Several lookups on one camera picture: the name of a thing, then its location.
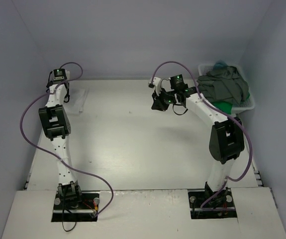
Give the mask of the white t shirt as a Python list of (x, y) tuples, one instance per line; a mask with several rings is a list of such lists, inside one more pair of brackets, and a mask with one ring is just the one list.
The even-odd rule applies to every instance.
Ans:
[(88, 95), (87, 89), (74, 88), (70, 90), (70, 100), (64, 103), (64, 109), (68, 115), (80, 115), (84, 110), (84, 104)]

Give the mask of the grey t shirt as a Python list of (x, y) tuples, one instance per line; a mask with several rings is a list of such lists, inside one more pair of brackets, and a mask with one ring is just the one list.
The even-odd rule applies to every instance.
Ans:
[(212, 104), (225, 102), (238, 106), (250, 96), (248, 83), (233, 66), (212, 69), (199, 76), (197, 83), (199, 91)]

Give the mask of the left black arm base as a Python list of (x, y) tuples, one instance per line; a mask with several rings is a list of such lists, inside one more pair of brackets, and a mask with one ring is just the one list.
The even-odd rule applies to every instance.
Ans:
[(68, 196), (63, 200), (63, 196), (57, 192), (54, 198), (51, 222), (59, 223), (63, 231), (71, 232), (77, 223), (97, 222), (99, 204), (99, 192), (85, 191), (82, 193), (81, 201), (76, 203), (68, 201)]

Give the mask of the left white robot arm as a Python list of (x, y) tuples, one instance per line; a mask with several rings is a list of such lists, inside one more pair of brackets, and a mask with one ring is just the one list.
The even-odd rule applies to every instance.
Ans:
[(77, 209), (83, 203), (83, 196), (71, 166), (69, 135), (71, 125), (63, 103), (69, 95), (70, 72), (64, 68), (54, 69), (52, 80), (47, 84), (49, 97), (44, 107), (38, 110), (45, 136), (51, 141), (54, 153), (60, 157), (58, 167), (58, 200), (63, 208)]

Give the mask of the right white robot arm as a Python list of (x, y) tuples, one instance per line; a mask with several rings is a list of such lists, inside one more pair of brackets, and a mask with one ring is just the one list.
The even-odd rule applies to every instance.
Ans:
[(189, 87), (182, 75), (169, 79), (171, 90), (162, 87), (162, 79), (153, 77), (148, 86), (153, 89), (152, 109), (164, 112), (169, 106), (183, 106), (196, 114), (210, 128), (209, 152), (213, 166), (204, 187), (201, 209), (216, 208), (225, 202), (226, 184), (235, 160), (244, 150), (243, 126), (239, 118), (219, 111), (209, 103), (196, 87)]

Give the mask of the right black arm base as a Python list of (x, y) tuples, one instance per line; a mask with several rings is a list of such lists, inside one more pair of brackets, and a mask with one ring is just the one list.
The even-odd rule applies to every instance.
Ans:
[(188, 200), (192, 220), (237, 218), (231, 189), (222, 191), (216, 198), (201, 207), (209, 198), (204, 190), (189, 190)]

